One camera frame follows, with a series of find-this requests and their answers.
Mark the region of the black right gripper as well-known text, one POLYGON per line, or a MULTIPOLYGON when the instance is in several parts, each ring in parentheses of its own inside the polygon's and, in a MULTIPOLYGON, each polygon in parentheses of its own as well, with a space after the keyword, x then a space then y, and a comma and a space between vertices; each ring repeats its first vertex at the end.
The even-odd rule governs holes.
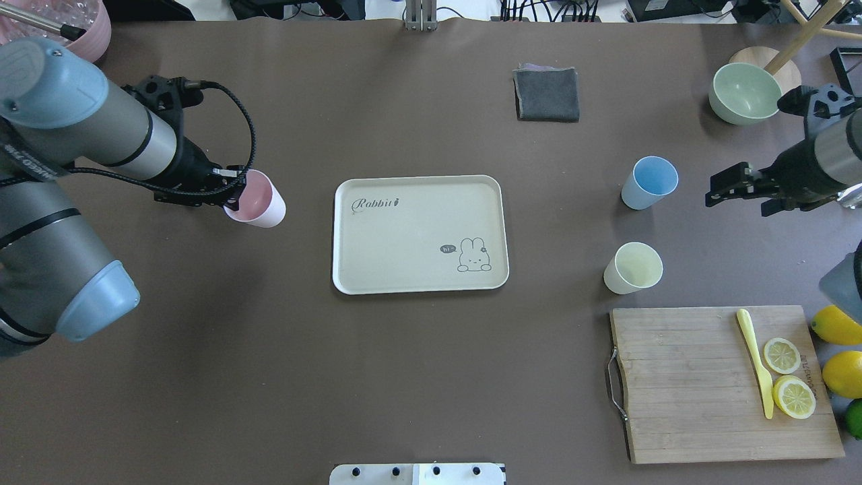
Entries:
POLYGON ((832 201, 832 177, 815 155, 815 142, 803 140, 783 151, 769 168, 755 170, 739 162, 709 179, 705 206, 713 207, 731 199, 759 199, 761 216, 782 211, 813 211, 832 201))

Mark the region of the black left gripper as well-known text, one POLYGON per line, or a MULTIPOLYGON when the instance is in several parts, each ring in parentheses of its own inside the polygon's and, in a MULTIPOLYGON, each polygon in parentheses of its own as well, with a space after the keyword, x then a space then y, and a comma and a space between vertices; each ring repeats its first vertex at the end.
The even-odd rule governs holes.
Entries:
POLYGON ((155 185, 168 190, 154 191, 154 201, 191 207, 239 207, 246 187, 245 178, 239 176, 241 170, 240 165, 228 166, 224 174, 220 165, 210 162, 194 142, 185 139, 166 172, 154 179, 155 185))

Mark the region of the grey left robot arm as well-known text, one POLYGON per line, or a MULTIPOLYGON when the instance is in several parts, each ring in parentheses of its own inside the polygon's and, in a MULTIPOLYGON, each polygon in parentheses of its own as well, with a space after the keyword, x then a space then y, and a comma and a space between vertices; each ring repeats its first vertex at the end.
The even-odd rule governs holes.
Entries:
POLYGON ((213 81, 111 82, 92 62, 34 36, 2 46, 2 359, 52 337, 80 342, 141 295, 59 186, 94 174, 175 205, 236 209, 253 161, 210 162, 184 133, 184 109, 213 81))

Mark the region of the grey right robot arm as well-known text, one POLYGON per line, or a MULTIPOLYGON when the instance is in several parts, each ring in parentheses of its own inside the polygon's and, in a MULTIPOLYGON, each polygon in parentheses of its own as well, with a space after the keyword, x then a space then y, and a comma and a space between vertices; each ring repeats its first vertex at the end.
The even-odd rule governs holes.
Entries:
POLYGON ((859 111, 782 151, 768 168, 747 162, 709 179, 706 207, 732 199, 762 199, 761 215, 809 212, 837 199, 861 181, 859 111))

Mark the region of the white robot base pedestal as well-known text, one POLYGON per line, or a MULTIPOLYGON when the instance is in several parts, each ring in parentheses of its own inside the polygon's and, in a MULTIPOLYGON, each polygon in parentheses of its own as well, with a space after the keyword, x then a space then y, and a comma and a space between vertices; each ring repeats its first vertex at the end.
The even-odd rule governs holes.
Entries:
POLYGON ((505 465, 491 461, 341 464, 329 476, 329 484, 506 483, 505 465))

